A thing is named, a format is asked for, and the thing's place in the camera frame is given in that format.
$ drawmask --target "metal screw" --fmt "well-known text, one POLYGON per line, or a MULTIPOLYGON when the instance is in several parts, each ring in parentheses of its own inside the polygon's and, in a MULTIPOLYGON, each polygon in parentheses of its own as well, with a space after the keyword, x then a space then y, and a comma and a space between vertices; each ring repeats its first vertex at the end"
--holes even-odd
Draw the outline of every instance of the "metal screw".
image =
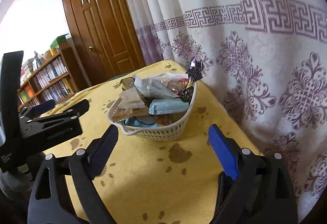
POLYGON ((84 155, 85 154, 85 149, 81 148, 79 150, 76 151, 76 155, 84 155))
POLYGON ((52 155, 52 154, 48 154, 48 155, 45 156, 45 159, 46 159, 46 160, 50 160, 50 159, 52 159, 52 158, 53 158, 53 155, 52 155))
POLYGON ((242 153, 243 153, 244 155, 250 155, 251 151, 250 151, 248 148, 243 148, 243 149, 242 149, 242 153))
POLYGON ((282 155, 279 154, 279 153, 275 153, 274 156, 275 156, 275 158, 278 159, 278 160, 282 159, 282 155))

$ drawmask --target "light blue package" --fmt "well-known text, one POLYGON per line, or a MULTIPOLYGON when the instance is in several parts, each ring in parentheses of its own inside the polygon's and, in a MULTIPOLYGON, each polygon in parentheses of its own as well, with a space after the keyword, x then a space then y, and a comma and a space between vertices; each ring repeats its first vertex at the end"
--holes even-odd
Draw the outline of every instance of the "light blue package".
POLYGON ((187 102, 180 98, 174 99, 154 99, 149 107, 150 115, 161 115, 170 113, 184 112, 189 108, 187 102))

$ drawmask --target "green box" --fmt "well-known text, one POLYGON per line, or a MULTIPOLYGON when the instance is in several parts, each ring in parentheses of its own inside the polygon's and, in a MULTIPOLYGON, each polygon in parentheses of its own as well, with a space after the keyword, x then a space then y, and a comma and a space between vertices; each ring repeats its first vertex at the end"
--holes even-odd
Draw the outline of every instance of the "green box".
POLYGON ((52 43, 51 43, 51 45, 50 45, 50 49, 51 48, 55 48, 56 46, 58 46, 60 43, 63 43, 63 42, 65 42, 65 41, 67 41, 66 40, 66 36, 67 36, 68 34, 65 34, 65 35, 61 35, 61 36, 58 36, 52 43))

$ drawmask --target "bookshelf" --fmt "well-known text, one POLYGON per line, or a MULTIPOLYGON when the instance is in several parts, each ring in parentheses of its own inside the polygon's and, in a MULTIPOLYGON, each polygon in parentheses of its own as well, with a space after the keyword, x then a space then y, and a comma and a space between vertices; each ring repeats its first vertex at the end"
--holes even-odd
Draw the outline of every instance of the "bookshelf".
POLYGON ((18 109, 39 105, 50 99, 56 104, 87 88, 75 54, 67 41, 28 77, 18 90, 18 109))

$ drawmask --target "purple candy wrapper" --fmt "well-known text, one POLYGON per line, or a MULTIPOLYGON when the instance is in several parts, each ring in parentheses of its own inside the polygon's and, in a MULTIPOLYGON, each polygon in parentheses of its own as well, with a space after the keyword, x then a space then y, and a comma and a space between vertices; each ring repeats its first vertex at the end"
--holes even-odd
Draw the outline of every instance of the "purple candy wrapper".
POLYGON ((195 57, 191 59, 190 68, 187 70, 189 83, 188 85, 178 93, 183 102, 191 103, 194 87, 193 84, 202 79, 202 70, 204 65, 202 61, 197 61, 195 57))

